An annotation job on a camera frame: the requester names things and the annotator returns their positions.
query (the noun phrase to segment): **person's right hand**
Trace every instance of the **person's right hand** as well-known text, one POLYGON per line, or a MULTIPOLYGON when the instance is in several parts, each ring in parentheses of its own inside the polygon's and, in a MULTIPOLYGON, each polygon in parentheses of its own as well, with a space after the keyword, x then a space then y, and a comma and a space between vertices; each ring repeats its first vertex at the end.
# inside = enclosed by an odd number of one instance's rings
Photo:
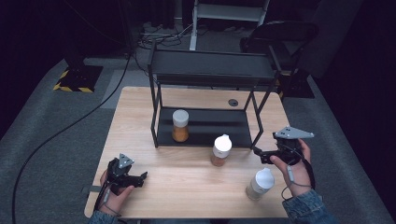
MULTIPOLYGON (((311 150, 309 146, 302 139, 299 139, 299 142, 301 144, 305 159, 311 163, 311 150)), ((294 183, 296 183, 291 184, 288 174, 288 165, 277 156, 271 156, 270 160, 282 172, 286 185, 289 186, 291 195, 293 197, 299 196, 311 190, 311 181, 302 161, 299 161, 291 166, 294 176, 294 183)))
MULTIPOLYGON (((104 185, 106 180, 107 170, 105 170, 100 178, 101 185, 104 185)), ((103 213, 107 213, 111 216, 118 216, 124 201, 131 194, 132 190, 134 190, 134 186, 129 186, 128 188, 119 189, 119 195, 114 194, 109 187, 107 187, 106 191, 109 190, 109 195, 106 204, 104 204, 103 200, 105 196, 102 198, 101 207, 99 211, 103 213)))

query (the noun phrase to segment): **wooden table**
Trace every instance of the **wooden table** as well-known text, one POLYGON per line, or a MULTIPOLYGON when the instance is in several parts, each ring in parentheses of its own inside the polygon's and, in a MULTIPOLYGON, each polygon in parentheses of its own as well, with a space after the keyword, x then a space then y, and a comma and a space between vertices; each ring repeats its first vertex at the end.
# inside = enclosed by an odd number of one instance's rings
MULTIPOLYGON (((219 91, 162 88, 163 103, 170 106, 234 108, 228 104, 236 99, 243 108, 247 91, 219 91)), ((257 99, 263 92, 255 92, 257 99)), ((286 187, 282 174, 274 165, 261 164, 260 157, 249 148, 232 148, 222 167, 213 166, 211 147, 156 148, 150 132, 153 108, 150 89, 126 87, 112 121, 105 148, 93 185, 99 186, 100 176, 108 163, 120 153, 135 163, 129 175, 148 171, 143 188, 133 191, 121 210, 123 217, 133 218, 237 218, 286 217, 281 191, 286 187), (260 200, 252 201, 245 189, 260 169, 271 169, 275 186, 260 200)), ((247 110, 253 136, 258 132, 252 108, 247 110)), ((276 150, 272 132, 289 125, 279 96, 272 93, 262 110, 264 133, 256 145, 263 150, 276 150)), ((91 192, 85 215, 90 217, 98 193, 91 192)))

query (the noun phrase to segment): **white cap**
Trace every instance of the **white cap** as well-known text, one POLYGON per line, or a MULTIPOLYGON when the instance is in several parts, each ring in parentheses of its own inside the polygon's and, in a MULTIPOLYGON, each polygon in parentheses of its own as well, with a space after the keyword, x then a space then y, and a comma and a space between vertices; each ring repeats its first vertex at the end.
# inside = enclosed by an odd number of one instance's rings
POLYGON ((189 113, 182 109, 175 111, 173 114, 173 122, 174 125, 179 128, 186 127, 189 123, 189 113))
POLYGON ((268 168, 264 168, 257 172, 256 176, 251 180, 251 187, 253 187, 254 191, 260 194, 267 192, 274 186, 274 184, 274 176, 268 168))
POLYGON ((224 134, 215 140, 215 145, 213 146, 213 153, 219 158, 226 158, 230 154, 230 149, 233 143, 230 140, 230 136, 224 134))

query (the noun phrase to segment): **plastic bottle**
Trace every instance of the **plastic bottle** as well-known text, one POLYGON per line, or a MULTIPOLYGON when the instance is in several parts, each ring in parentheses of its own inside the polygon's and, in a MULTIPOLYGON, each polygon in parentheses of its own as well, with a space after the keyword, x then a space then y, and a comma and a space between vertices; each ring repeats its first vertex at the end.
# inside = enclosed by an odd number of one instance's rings
POLYGON ((275 184, 271 170, 264 168, 256 173, 247 185, 247 196, 251 200, 259 200, 263 194, 270 190, 275 184))
POLYGON ((216 138, 215 145, 213 146, 213 153, 210 156, 210 160, 212 164, 215 166, 224 165, 228 155, 230 154, 230 150, 233 146, 233 143, 230 140, 230 136, 224 134, 216 138))

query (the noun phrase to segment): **wrist strap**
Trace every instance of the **wrist strap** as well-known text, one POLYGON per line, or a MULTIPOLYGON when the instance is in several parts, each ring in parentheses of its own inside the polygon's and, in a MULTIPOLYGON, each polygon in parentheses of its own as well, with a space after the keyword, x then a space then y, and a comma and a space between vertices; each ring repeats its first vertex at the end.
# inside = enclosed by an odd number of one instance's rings
POLYGON ((306 171, 308 172, 309 180, 311 181, 311 187, 312 189, 315 189, 316 183, 315 183, 315 176, 314 176, 314 170, 312 169, 312 165, 306 159, 303 159, 303 163, 305 165, 306 171))

